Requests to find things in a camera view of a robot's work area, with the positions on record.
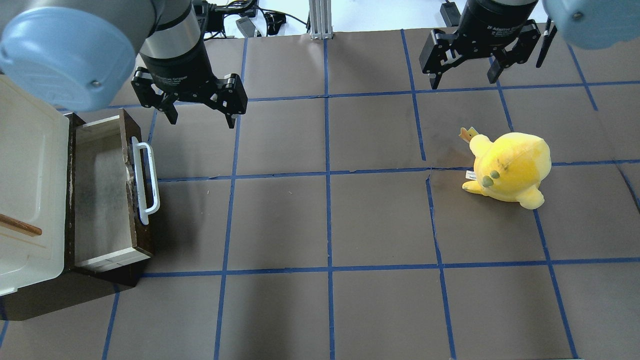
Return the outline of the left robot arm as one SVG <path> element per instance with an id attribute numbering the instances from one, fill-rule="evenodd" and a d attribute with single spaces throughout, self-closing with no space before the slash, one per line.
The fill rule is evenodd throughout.
<path id="1" fill-rule="evenodd" d="M 203 104 L 229 128 L 246 113 L 242 78 L 215 76 L 203 0 L 3 0 L 1 73 L 46 103 L 105 109 L 130 80 L 142 107 L 174 125 L 175 103 Z"/>

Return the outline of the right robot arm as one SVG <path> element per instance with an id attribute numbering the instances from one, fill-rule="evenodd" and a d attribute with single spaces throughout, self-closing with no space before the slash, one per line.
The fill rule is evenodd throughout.
<path id="1" fill-rule="evenodd" d="M 585 50 L 599 50 L 637 39 L 637 0 L 544 0 L 544 30 L 531 18 L 535 0 L 468 0 L 457 29 L 433 29 L 419 55 L 420 70 L 430 87 L 439 88 L 442 76 L 475 59 L 493 59 L 487 71 L 490 84 L 503 71 L 526 63 L 542 41 L 535 66 L 540 68 L 556 35 Z"/>

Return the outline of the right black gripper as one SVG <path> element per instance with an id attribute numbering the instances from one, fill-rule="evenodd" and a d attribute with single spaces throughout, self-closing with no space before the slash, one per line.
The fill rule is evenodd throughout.
<path id="1" fill-rule="evenodd" d="M 490 84 L 514 64 L 524 64 L 541 32 L 530 14 L 536 0 L 467 0 L 454 33 L 433 29 L 426 38 L 419 64 L 436 90 L 442 75 L 462 62 L 493 57 L 487 71 Z"/>

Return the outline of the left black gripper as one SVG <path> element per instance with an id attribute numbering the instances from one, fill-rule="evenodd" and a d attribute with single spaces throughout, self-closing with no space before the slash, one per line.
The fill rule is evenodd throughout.
<path id="1" fill-rule="evenodd" d="M 207 105 L 221 112 L 229 129 L 246 114 L 249 98 L 237 73 L 221 79 L 214 75 L 205 44 L 169 58 L 140 53 L 144 66 L 135 69 L 131 86 L 146 109 L 163 113 L 171 125 L 178 123 L 176 101 Z"/>

